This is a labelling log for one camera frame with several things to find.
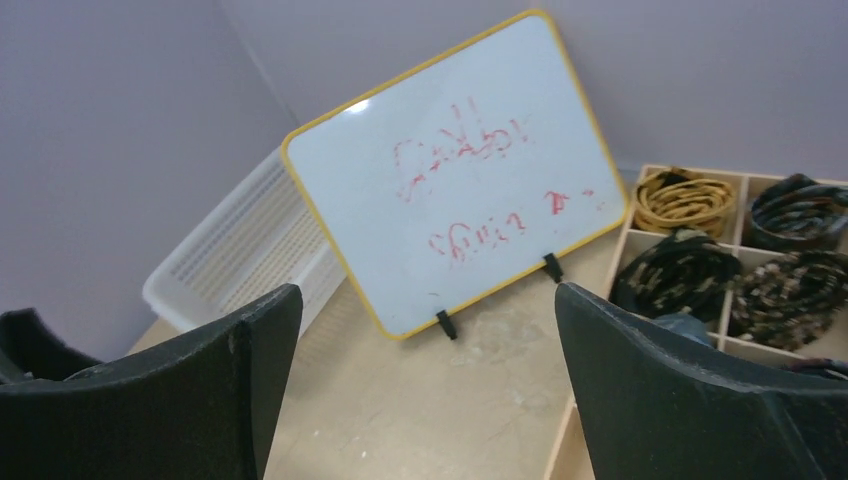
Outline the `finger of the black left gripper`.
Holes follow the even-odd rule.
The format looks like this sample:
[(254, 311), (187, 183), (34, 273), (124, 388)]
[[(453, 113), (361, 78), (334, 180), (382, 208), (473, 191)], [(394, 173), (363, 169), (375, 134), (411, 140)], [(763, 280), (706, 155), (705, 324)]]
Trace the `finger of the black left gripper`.
[(63, 381), (101, 361), (68, 346), (33, 308), (1, 314), (1, 384)]

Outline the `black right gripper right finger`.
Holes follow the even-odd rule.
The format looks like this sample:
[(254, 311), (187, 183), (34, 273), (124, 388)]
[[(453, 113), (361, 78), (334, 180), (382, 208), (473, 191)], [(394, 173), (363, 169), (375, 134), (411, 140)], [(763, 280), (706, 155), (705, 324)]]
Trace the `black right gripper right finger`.
[(723, 353), (574, 283), (555, 315), (598, 479), (843, 479), (847, 385)]

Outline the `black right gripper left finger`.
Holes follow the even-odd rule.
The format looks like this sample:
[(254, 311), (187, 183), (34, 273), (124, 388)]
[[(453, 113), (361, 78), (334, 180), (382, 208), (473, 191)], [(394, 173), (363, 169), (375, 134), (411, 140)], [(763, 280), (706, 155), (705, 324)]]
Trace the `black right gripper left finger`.
[(285, 284), (63, 380), (1, 384), (5, 479), (260, 479), (303, 300)]

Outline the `navy floral patterned tie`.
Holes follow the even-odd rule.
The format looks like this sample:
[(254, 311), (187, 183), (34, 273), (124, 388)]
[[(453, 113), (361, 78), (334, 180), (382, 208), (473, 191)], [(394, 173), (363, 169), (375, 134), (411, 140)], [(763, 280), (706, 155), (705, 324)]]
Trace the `navy floral patterned tie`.
[(827, 358), (812, 358), (797, 362), (792, 370), (795, 373), (826, 379), (846, 381), (847, 363)]

